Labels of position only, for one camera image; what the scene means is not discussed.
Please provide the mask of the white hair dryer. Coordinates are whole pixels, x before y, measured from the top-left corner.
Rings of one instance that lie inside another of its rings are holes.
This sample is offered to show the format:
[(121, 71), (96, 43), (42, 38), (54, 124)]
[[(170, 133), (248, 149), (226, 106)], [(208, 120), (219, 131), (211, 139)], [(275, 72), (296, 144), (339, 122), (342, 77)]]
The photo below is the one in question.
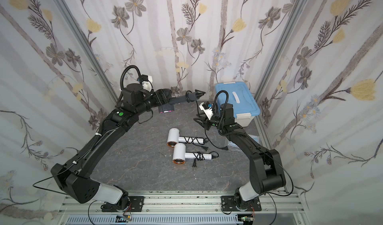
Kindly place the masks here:
[(168, 133), (167, 145), (174, 147), (177, 143), (193, 144), (196, 146), (202, 146), (205, 144), (204, 138), (198, 137), (185, 137), (180, 135), (180, 131), (177, 128), (171, 128)]
[(177, 143), (174, 146), (172, 162), (175, 164), (184, 164), (186, 159), (193, 159), (195, 161), (212, 160), (212, 154), (205, 154), (201, 152), (187, 152), (186, 145)]

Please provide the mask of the dark grey pink hair dryer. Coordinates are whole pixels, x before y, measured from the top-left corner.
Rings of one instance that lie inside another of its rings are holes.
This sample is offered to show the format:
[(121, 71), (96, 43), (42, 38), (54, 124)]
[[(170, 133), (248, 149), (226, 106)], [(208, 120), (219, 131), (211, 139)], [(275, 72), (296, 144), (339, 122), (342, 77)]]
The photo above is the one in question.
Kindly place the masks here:
[(174, 105), (180, 104), (183, 102), (194, 102), (199, 100), (203, 95), (205, 95), (204, 91), (201, 90), (195, 90), (194, 92), (188, 90), (186, 91), (185, 95), (178, 96), (178, 97), (172, 97), (172, 92), (170, 91), (170, 94), (167, 95), (166, 93), (164, 95), (164, 101), (161, 102), (161, 105), (158, 106), (159, 113), (168, 113), (174, 111)]

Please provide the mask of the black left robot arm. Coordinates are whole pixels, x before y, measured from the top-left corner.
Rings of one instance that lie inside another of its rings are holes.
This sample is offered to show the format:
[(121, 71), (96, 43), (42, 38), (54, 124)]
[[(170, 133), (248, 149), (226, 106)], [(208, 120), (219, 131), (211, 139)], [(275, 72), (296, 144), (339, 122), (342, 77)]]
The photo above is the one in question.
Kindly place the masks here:
[(81, 204), (91, 200), (104, 202), (104, 212), (127, 210), (128, 192), (93, 180), (91, 174), (112, 145), (139, 121), (141, 114), (167, 104), (171, 96), (170, 89), (148, 92), (141, 84), (124, 88), (116, 108), (101, 122), (93, 138), (65, 164), (55, 164), (51, 169), (58, 187)]

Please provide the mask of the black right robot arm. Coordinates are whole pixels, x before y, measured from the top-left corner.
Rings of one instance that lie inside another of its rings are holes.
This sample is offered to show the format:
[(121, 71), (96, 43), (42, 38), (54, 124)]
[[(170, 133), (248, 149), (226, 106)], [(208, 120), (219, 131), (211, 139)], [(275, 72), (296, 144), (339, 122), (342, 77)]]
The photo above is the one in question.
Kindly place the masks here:
[(203, 102), (199, 109), (204, 116), (195, 121), (206, 130), (215, 127), (221, 136), (234, 143), (249, 159), (249, 182), (237, 188), (234, 194), (237, 209), (244, 211), (259, 196), (286, 185), (279, 153), (261, 146), (236, 123), (231, 104), (215, 109), (209, 102)]

